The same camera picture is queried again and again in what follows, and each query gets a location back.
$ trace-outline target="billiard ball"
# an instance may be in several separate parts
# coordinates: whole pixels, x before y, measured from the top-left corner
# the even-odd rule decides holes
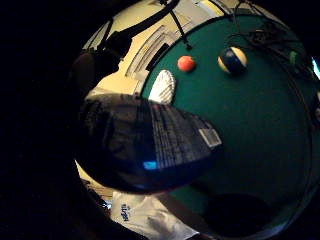
[[[223,49],[218,57],[220,68],[232,75],[241,74],[246,69],[247,62],[244,52],[236,47]]]
[[[177,65],[181,71],[189,72],[195,68],[196,62],[191,56],[181,56]]]

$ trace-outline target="dark background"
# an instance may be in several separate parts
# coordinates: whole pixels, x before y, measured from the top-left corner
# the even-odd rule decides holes
[[[320,56],[315,1],[254,2]],[[1,2],[0,239],[140,238],[105,218],[82,187],[70,154],[76,109],[62,90],[81,46],[129,3]],[[281,239],[319,236],[317,201]]]

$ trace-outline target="white cloth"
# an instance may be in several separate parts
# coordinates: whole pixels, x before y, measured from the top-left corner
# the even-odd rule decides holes
[[[150,240],[184,240],[198,233],[172,215],[154,196],[114,192],[110,217]]]
[[[171,72],[161,70],[152,86],[149,100],[161,104],[170,104],[174,95],[175,85],[176,80]]]

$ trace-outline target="orange billiard ball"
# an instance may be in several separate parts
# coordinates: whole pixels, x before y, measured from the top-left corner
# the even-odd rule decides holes
[[[181,56],[178,59],[178,68],[183,72],[189,72],[195,68],[196,62],[191,56]]]

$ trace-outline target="green felt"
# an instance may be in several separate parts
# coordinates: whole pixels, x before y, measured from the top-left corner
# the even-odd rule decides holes
[[[255,16],[239,16],[238,19],[243,31],[258,29],[262,24]],[[162,69],[171,71],[177,80],[172,104],[210,120],[223,141],[223,159],[197,182],[205,185],[210,194],[256,196],[279,209],[281,219],[276,222],[280,223],[296,211],[308,180],[311,161],[305,113],[288,87],[288,75],[270,55],[243,49],[248,67],[239,77],[232,77],[219,68],[217,57],[228,47],[228,36],[235,33],[235,25],[226,18],[192,31],[188,40],[193,49],[187,51],[181,41],[175,44],[151,71],[143,96],[149,96]],[[296,36],[287,31],[287,38]],[[247,46],[241,38],[233,41]],[[303,52],[301,43],[291,46]],[[177,60],[182,55],[195,59],[194,71],[179,71]],[[310,79],[297,78],[296,81],[307,103],[311,104],[317,92],[315,83]],[[313,168],[318,176],[319,133],[314,134],[314,151]],[[171,194],[200,214],[210,201],[205,197],[208,193],[190,186]]]

